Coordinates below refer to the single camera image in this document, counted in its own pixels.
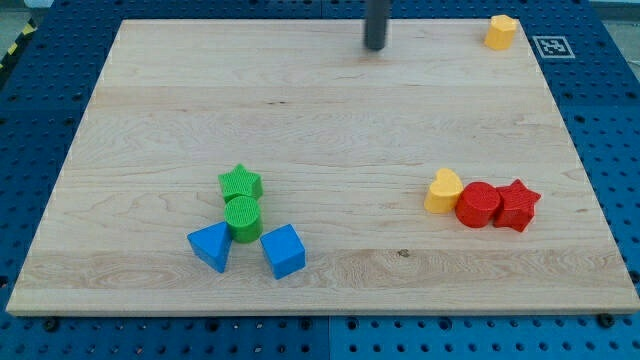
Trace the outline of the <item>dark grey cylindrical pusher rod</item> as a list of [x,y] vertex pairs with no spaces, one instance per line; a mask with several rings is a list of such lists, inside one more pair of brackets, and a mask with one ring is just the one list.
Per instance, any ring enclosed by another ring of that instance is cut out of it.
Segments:
[[363,41],[367,49],[380,51],[386,46],[390,9],[390,0],[366,1]]

